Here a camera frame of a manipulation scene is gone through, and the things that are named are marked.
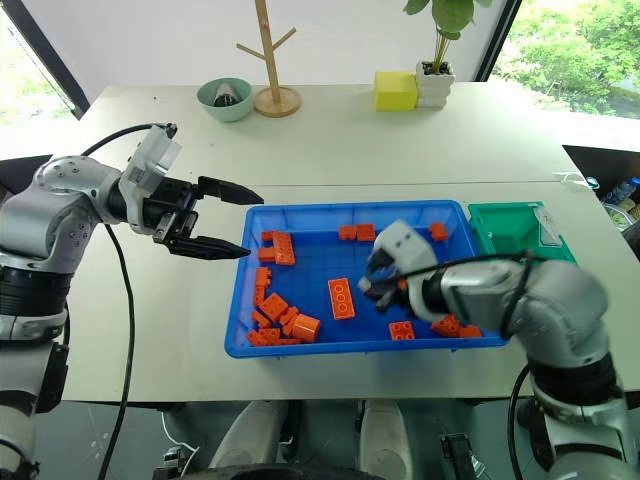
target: green plastic tray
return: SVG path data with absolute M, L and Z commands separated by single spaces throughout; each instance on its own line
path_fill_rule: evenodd
M 469 205 L 471 227 L 484 253 L 517 253 L 532 250 L 541 257 L 576 262 L 562 235 L 558 245 L 545 244 L 546 229 L 536 217 L 542 202 L 476 203 Z

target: water bottle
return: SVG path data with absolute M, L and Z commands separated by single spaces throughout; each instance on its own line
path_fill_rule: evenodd
M 629 195 L 635 192 L 638 187 L 640 187 L 640 178 L 632 177 L 607 193 L 602 199 L 602 203 L 617 205 L 625 198 L 629 198 Z

